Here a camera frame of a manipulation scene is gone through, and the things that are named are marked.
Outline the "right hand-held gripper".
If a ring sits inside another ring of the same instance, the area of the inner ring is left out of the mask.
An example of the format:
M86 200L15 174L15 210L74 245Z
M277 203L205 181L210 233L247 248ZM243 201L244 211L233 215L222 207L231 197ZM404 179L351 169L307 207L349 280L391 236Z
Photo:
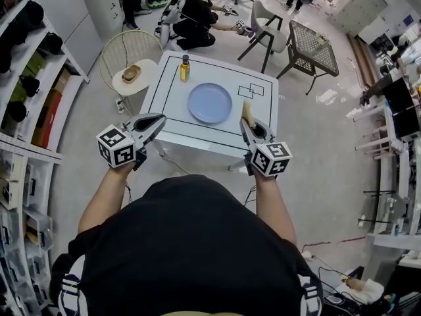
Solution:
M258 119L253 119L254 126L250 126L242 117L240 129L243 141L249 148L244 155L245 166L249 175L254 167L264 177L277 176L286 170L293 155L285 142L274 142L272 129Z

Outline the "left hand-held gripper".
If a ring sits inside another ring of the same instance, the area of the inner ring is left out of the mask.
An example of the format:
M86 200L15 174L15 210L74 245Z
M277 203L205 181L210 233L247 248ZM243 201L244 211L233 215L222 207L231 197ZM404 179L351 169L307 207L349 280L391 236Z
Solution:
M134 162L136 171L146 160L145 146L164 128L166 117L143 113L125 123L110 125L96 136L99 153L112 168Z

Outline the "yellow sponge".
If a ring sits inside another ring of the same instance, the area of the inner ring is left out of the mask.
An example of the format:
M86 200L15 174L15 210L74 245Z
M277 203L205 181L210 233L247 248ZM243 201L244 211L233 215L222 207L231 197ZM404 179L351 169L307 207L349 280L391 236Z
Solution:
M242 108L242 118L246 121L249 128L255 129L257 127L257 124L252 116L251 113L251 102L249 100L245 100L243 102L243 108Z

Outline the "big blue plate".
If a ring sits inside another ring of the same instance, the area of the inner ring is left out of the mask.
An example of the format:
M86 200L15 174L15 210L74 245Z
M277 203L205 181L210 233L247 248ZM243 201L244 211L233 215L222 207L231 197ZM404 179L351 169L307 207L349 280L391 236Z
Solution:
M195 86L187 99L189 112L200 122L224 122L232 110L232 98L222 86L203 83Z

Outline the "person's left forearm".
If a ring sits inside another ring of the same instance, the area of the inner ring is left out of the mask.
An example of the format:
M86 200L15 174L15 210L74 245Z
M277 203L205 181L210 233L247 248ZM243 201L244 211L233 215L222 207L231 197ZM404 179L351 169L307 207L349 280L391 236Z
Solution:
M104 223L121 210L126 181L135 167L131 162L117 168L109 168L98 189L85 208L78 224L78 234Z

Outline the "person's right forearm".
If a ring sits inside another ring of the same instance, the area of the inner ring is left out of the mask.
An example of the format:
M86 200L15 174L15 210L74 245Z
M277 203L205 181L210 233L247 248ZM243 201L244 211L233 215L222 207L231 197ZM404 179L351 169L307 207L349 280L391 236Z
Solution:
M257 216L280 238L296 246L297 235L295 228L276 179L273 176L265 177L261 174L256 174L255 182Z

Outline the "yellow oil bottle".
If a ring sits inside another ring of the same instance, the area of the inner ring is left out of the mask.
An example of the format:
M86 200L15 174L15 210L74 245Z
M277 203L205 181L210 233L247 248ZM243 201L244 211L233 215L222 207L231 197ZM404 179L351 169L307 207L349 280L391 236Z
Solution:
M189 73L190 73L189 55L185 54L182 57L182 63L180 65L180 80L183 82L187 82L189 80Z

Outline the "red cardboard box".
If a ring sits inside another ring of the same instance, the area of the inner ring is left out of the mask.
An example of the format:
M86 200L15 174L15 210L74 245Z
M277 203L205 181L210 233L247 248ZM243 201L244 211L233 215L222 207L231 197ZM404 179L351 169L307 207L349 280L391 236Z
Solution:
M47 148L51 129L59 103L61 101L61 97L62 93L59 91L55 89L51 89L49 91L47 99L45 100L45 103L41 109L41 113L39 114L34 134L32 136L33 145Z

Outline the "black lattice table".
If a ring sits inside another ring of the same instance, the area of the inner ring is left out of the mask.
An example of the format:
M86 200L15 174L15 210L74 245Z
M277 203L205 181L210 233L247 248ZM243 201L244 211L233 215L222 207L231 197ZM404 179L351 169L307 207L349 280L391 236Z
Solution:
M308 95L317 78L326 75L339 76L339 68L331 43L319 45L316 40L317 32L294 20L289 22L289 31L287 39L289 63L276 79L279 80L293 68L312 76L312 84L305 94Z

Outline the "grey chair black legs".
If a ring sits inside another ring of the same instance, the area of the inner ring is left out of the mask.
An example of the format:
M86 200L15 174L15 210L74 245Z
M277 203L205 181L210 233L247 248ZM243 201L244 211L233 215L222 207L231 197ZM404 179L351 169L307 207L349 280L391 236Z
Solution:
M283 18L269 11L261 1L255 0L251 13L251 27L255 35L249 41L248 48L237 58L239 61L256 46L261 44L266 48L261 73L266 70L269 56L282 53L287 46L287 36L281 31Z

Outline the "white drawer cabinet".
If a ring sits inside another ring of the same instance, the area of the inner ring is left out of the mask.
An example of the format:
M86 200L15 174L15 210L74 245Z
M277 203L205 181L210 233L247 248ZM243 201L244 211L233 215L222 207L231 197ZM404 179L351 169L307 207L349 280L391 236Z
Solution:
M124 13L119 0L84 0L99 34L107 41L122 30Z

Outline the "person's black shirt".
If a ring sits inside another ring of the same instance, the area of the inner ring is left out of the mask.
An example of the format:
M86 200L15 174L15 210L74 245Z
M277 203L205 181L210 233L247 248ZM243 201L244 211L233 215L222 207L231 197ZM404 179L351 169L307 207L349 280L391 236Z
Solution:
M65 314L320 316L318 277L290 241L201 175L167 178L80 233L51 270Z

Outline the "white rack with monitors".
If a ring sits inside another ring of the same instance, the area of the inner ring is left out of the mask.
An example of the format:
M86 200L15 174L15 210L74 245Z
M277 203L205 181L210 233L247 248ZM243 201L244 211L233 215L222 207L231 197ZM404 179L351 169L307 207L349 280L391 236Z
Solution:
M371 223L376 246L406 250L421 259L421 103L400 78L383 90L381 102L353 120L376 119L380 126L363 137L357 151L380 163L378 189L365 193L377 201Z

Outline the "group of black bags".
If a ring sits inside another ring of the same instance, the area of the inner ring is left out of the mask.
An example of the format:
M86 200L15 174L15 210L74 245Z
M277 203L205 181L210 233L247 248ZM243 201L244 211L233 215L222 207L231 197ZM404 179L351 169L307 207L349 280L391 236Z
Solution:
M38 49L62 53L62 41L47 25L39 1L0 0L0 123L8 116L24 118L23 106L12 94Z

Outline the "grey locker cabinet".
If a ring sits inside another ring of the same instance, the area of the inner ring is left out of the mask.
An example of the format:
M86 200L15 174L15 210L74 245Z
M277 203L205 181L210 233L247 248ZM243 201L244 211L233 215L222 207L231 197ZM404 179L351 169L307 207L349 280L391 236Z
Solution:
M339 31L357 36L387 7L385 0L338 0L328 22Z

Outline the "white cloth bag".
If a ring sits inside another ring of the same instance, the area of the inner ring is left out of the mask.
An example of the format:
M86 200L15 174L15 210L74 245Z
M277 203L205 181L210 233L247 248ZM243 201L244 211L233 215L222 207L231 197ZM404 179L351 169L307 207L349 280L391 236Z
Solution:
M336 290L346 297L351 296L359 304L370 305L382 298L385 288L371 279L363 281L356 278L348 278Z

